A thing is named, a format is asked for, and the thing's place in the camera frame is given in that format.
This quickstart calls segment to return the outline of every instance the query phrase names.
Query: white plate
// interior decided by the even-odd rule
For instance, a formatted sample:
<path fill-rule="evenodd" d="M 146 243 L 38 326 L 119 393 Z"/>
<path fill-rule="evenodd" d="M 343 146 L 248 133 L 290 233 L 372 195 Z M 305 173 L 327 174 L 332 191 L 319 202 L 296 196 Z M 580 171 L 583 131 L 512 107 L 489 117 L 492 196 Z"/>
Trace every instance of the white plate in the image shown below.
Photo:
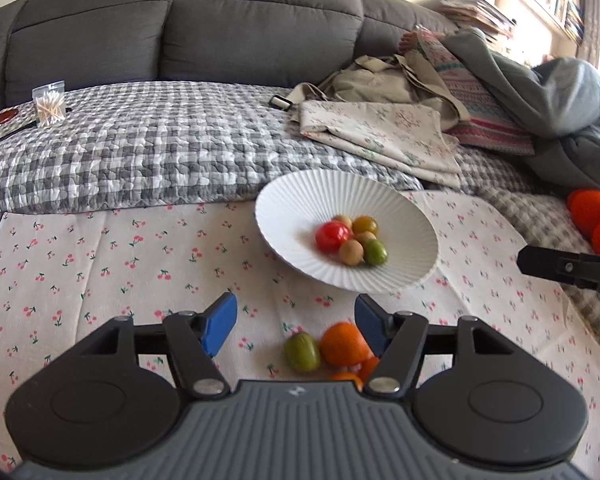
<path fill-rule="evenodd" d="M 347 267 L 316 248 L 315 230 L 337 214 L 376 219 L 388 253 L 384 265 Z M 296 171 L 277 178 L 258 195 L 256 221 L 286 263 L 355 292 L 397 292 L 429 276 L 438 260 L 436 231 L 417 206 L 385 184 L 344 171 Z"/>

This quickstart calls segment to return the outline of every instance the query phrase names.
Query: folded floral cloth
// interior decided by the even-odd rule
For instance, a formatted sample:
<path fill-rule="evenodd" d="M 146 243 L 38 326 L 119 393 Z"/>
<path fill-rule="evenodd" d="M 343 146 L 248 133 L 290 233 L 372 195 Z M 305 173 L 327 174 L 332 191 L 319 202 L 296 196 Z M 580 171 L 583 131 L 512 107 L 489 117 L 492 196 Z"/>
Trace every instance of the folded floral cloth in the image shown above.
<path fill-rule="evenodd" d="M 423 105 L 305 101 L 303 136 L 417 178 L 460 187 L 457 141 L 440 130 L 440 114 Z"/>

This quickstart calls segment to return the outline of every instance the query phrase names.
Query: green fruit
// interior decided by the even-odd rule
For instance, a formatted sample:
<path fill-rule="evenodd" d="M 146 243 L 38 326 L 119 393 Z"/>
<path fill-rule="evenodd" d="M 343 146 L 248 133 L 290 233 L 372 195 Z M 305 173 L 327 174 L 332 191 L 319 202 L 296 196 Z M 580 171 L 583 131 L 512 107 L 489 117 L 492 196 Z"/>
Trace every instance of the green fruit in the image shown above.
<path fill-rule="evenodd" d="M 387 254 L 384 244 L 380 240 L 368 240 L 365 242 L 365 262 L 369 265 L 382 265 L 385 263 Z"/>
<path fill-rule="evenodd" d="M 287 339 L 284 354 L 296 372 L 313 372 L 320 366 L 320 350 L 307 332 L 298 332 Z"/>

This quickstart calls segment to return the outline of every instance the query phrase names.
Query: plastic bag of cotton swabs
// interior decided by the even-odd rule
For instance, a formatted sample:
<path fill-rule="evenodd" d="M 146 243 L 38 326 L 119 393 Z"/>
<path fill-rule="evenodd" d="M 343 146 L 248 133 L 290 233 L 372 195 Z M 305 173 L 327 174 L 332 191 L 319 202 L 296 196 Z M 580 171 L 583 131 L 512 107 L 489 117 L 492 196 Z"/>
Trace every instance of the plastic bag of cotton swabs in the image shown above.
<path fill-rule="evenodd" d="M 38 114 L 38 127 L 61 123 L 66 117 L 64 81 L 39 86 L 31 92 Z"/>

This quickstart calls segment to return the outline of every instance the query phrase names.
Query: red tomato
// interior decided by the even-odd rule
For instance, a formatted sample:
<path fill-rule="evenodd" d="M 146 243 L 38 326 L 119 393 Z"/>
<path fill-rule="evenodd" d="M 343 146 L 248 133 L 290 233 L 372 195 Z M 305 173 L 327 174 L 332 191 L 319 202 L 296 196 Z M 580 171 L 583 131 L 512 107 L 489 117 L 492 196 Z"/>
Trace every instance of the red tomato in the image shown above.
<path fill-rule="evenodd" d="M 334 253 L 349 240 L 351 231 L 342 222 L 327 222 L 315 232 L 315 243 L 323 253 Z"/>

